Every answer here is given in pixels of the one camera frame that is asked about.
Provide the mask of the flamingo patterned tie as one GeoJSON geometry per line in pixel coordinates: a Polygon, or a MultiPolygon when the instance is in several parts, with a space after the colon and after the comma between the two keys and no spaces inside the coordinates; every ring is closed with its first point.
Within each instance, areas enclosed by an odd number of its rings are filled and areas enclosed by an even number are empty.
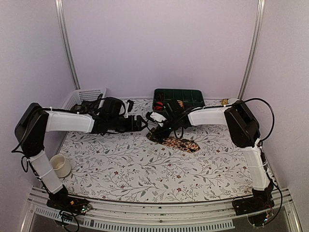
{"type": "Polygon", "coordinates": [[[194,140],[179,139],[176,137],[157,139],[151,132],[147,133],[146,137],[154,143],[161,144],[188,153],[194,153],[200,150],[199,145],[194,140]]]}

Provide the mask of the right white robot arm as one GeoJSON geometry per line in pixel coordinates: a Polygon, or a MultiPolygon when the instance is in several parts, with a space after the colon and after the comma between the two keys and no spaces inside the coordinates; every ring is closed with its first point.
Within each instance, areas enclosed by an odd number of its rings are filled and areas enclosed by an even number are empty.
{"type": "Polygon", "coordinates": [[[263,152],[259,123],[245,101],[233,104],[204,106],[184,110],[176,100],[166,106],[167,115],[152,112],[150,119],[158,123],[153,135],[159,140],[169,137],[178,128],[199,125],[226,125],[233,144],[240,148],[247,162],[253,182],[250,207],[261,210],[271,198],[274,184],[268,174],[268,163],[263,152]]]}

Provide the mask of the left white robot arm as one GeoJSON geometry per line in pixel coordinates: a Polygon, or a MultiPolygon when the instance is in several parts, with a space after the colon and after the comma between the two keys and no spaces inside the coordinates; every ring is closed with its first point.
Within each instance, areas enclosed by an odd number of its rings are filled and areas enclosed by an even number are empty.
{"type": "Polygon", "coordinates": [[[48,192],[49,198],[62,210],[72,205],[68,190],[53,170],[48,154],[53,135],[67,132],[107,134],[139,132],[147,121],[137,116],[104,117],[99,113],[78,113],[65,109],[44,108],[31,103],[17,123],[14,134],[18,141],[12,153],[21,153],[29,162],[36,177],[48,192]]]}

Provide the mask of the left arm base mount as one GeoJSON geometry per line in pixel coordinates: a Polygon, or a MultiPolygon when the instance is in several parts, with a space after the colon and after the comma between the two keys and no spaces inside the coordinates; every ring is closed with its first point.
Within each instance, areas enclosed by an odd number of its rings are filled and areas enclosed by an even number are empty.
{"type": "Polygon", "coordinates": [[[86,199],[68,197],[65,200],[51,200],[46,204],[48,207],[58,209],[61,212],[73,213],[75,215],[85,215],[86,212],[92,209],[90,201],[86,199]]]}

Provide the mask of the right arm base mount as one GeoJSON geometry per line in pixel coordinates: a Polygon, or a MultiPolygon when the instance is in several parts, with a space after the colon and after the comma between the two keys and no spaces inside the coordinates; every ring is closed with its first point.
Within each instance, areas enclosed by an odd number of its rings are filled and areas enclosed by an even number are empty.
{"type": "Polygon", "coordinates": [[[236,212],[236,215],[250,214],[261,210],[271,209],[275,206],[272,198],[267,201],[263,201],[261,198],[251,197],[235,197],[232,200],[232,206],[236,212]]]}

